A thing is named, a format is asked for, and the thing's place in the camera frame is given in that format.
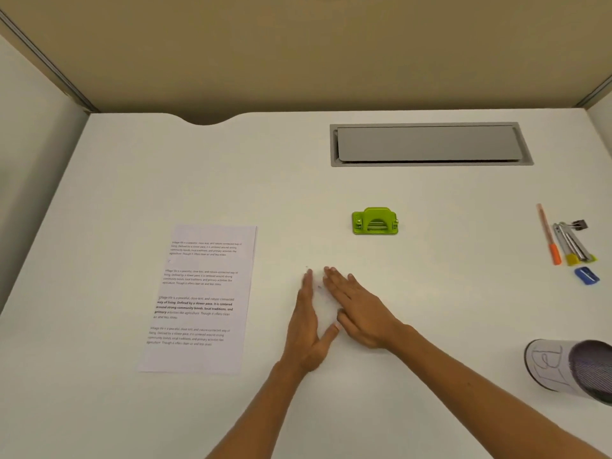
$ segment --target white desk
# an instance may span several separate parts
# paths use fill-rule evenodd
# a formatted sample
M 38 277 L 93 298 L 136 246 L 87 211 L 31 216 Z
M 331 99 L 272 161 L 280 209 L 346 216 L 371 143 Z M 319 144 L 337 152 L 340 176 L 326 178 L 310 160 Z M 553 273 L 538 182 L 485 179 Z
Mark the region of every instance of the white desk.
M 331 123 L 519 122 L 534 166 L 332 168 Z M 612 454 L 612 409 L 540 388 L 532 339 L 612 340 L 612 159 L 581 109 L 93 115 L 0 316 L 3 459 L 201 459 L 281 353 L 302 272 L 353 272 L 403 320 Z M 554 267 L 536 214 L 601 260 Z M 394 237 L 355 236 L 388 206 Z M 242 374 L 138 373 L 172 227 L 256 224 Z M 317 302 L 321 327 L 335 310 Z M 346 335 L 300 387 L 277 458 L 485 458 L 388 354 Z

